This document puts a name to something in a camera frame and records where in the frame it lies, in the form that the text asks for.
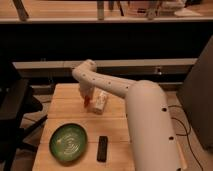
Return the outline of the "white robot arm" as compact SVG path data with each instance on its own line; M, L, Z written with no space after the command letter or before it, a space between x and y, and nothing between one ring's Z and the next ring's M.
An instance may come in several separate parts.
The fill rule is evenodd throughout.
M83 98L97 87L124 99L135 171L183 171L166 95L157 83L100 74L93 60L76 66L72 76Z

